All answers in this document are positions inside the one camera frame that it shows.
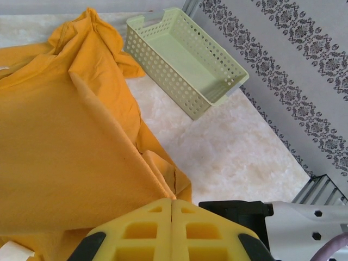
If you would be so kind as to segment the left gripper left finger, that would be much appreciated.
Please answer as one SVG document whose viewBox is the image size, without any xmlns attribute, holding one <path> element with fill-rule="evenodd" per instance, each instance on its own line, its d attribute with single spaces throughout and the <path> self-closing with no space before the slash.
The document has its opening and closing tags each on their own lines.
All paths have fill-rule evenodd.
<svg viewBox="0 0 348 261">
<path fill-rule="evenodd" d="M 94 229 L 68 260 L 170 260 L 172 200 L 162 198 Z"/>
</svg>

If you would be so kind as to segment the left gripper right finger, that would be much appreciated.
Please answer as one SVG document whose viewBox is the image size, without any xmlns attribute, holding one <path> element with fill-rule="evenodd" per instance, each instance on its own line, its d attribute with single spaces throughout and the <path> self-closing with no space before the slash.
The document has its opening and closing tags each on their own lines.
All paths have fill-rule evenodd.
<svg viewBox="0 0 348 261">
<path fill-rule="evenodd" d="M 274 260 L 254 231 L 187 201 L 172 201 L 172 260 Z"/>
</svg>

